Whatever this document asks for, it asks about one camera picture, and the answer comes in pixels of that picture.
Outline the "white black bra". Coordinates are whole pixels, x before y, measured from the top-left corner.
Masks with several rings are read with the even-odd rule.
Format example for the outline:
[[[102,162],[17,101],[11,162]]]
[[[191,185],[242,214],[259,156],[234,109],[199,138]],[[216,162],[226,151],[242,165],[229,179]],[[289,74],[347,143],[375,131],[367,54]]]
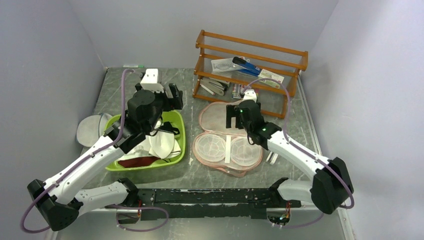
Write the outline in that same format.
[[[149,153],[162,160],[178,156],[182,149],[175,137],[180,135],[180,130],[169,121],[163,122],[159,119],[153,131],[146,138],[151,145]]]

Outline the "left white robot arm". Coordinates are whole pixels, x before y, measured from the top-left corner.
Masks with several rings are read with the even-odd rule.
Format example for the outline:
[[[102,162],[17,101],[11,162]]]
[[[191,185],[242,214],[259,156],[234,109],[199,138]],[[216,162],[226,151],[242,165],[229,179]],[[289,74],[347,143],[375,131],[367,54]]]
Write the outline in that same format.
[[[37,208],[50,230],[63,230],[95,209],[106,206],[132,208],[139,204],[139,190],[128,178],[88,190],[84,186],[101,169],[151,135],[162,113],[181,110],[183,92],[173,83],[157,90],[139,83],[132,98],[123,98],[121,103],[120,119],[105,131],[91,150],[56,175],[28,184],[33,200],[30,206]]]

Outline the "floral mesh laundry bag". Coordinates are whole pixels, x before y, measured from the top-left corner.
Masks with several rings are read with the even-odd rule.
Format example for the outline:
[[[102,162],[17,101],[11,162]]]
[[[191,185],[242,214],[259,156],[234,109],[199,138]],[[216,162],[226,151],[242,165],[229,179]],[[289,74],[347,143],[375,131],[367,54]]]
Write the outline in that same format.
[[[244,177],[263,159],[263,149],[251,145],[244,129],[226,128],[227,102],[213,102],[201,110],[198,120],[202,133],[191,145],[203,165],[235,177]]]

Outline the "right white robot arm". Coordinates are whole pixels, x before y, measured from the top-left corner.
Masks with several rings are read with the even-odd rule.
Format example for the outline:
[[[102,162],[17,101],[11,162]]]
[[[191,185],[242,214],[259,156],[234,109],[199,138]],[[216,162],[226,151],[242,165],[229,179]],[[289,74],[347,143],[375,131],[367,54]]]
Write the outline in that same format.
[[[250,144],[259,145],[277,154],[299,170],[308,180],[284,180],[270,193],[270,202],[282,207],[291,200],[308,202],[324,214],[337,208],[351,209],[355,205],[354,188],[346,163],[339,157],[329,159],[303,146],[286,131],[266,121],[261,105],[243,100],[226,107],[226,128],[235,127],[247,133]]]

